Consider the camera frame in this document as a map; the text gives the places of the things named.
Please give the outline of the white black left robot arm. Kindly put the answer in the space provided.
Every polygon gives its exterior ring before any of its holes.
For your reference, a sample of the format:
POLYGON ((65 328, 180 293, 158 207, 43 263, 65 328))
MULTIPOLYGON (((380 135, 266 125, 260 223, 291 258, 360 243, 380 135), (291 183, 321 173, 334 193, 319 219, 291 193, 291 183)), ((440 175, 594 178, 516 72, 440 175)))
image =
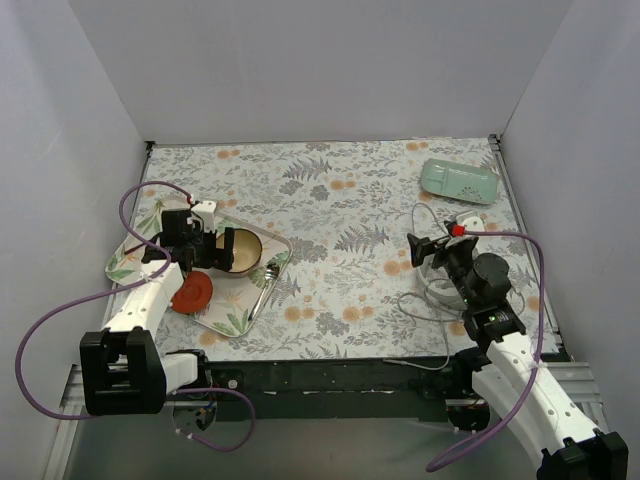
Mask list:
POLYGON ((186 275, 232 267, 235 231, 226 228, 223 243, 216 243, 215 210, 213 201, 165 210, 160 232, 141 241, 145 251, 139 278, 129 285, 121 309, 101 331, 86 333, 80 342, 89 414, 155 414, 167 395, 179 388, 193 400, 211 392, 213 377, 205 369, 204 352, 178 350, 160 355, 155 336, 186 275))

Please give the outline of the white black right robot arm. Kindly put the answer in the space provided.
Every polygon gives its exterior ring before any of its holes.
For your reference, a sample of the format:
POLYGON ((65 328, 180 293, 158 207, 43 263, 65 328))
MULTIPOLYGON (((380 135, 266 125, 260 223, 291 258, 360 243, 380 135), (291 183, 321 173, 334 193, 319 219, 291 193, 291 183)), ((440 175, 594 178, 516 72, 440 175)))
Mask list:
POLYGON ((474 252, 480 233, 461 225, 431 240, 409 234, 413 267, 426 259, 443 269, 466 306, 464 326, 481 353, 452 373, 454 389, 479 395, 499 415, 497 424, 450 447, 426 467, 434 473, 509 428, 536 466, 539 479, 624 479, 629 450, 584 414, 541 360, 507 294, 509 265, 494 253, 474 252))

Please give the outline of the white grey headphones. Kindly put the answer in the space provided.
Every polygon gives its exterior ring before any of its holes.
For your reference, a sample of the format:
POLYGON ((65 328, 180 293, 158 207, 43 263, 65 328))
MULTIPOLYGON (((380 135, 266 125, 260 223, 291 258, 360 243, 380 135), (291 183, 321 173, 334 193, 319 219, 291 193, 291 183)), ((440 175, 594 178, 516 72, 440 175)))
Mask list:
POLYGON ((417 269, 417 277, 424 293, 442 306, 456 311, 466 309, 465 302, 442 268, 434 269, 429 264, 423 264, 417 269))

